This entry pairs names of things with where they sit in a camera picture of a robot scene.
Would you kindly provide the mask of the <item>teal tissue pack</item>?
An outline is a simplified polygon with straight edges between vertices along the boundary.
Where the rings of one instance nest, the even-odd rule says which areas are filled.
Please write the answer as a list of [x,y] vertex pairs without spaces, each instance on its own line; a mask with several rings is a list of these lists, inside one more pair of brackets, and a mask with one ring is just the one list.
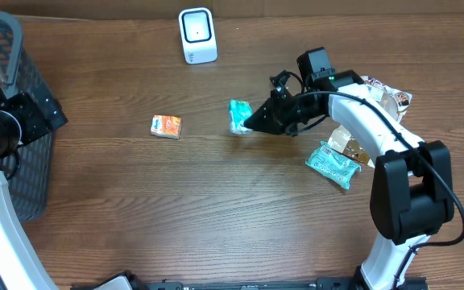
[[247,101],[230,100],[230,132],[236,135],[251,133],[251,129],[245,127],[245,121],[253,114],[253,110]]

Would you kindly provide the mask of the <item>teal packet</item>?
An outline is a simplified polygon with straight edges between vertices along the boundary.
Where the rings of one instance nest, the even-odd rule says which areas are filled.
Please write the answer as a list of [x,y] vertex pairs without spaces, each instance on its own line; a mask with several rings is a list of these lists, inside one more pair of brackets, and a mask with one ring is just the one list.
[[350,188],[350,181],[361,166],[353,160],[337,153],[327,142],[321,141],[305,164],[324,177],[331,179],[345,190]]

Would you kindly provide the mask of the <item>orange snack packet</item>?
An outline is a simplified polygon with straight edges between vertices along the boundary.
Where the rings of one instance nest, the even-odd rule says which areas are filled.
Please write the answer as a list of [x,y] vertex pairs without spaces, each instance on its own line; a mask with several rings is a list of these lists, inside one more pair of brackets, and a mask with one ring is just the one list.
[[181,133],[182,119],[176,116],[154,115],[150,132],[163,138],[178,139]]

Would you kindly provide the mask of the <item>brown white snack bag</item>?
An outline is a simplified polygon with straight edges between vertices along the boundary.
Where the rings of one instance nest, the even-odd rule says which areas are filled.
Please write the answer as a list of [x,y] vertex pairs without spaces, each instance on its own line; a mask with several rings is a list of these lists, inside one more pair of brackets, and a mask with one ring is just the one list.
[[[408,110],[412,95],[393,89],[374,77],[361,76],[361,78],[367,86],[370,97],[378,102],[397,122],[401,122]],[[327,143],[332,149],[346,157],[372,168],[375,166],[367,152],[344,126],[336,128]]]

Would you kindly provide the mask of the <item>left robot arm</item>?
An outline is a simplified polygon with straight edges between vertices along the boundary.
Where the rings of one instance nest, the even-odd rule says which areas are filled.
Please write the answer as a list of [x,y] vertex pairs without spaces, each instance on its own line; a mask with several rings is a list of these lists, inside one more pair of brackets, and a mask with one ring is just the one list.
[[52,97],[35,100],[29,93],[7,97],[0,80],[0,289],[54,289],[52,278],[35,253],[11,202],[9,181],[2,159],[65,125],[68,119]]

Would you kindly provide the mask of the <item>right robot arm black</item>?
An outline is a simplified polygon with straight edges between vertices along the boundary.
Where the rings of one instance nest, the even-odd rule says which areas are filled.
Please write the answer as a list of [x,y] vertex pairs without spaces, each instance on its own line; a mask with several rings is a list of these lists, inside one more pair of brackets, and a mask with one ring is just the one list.
[[283,71],[270,81],[270,97],[244,125],[271,135],[296,136],[327,117],[344,126],[375,164],[370,199],[378,231],[367,259],[351,277],[320,278],[319,289],[426,289],[423,278],[405,273],[431,236],[454,217],[450,152],[402,127],[371,98],[354,71],[337,72],[325,48],[300,55],[300,93],[292,95]]

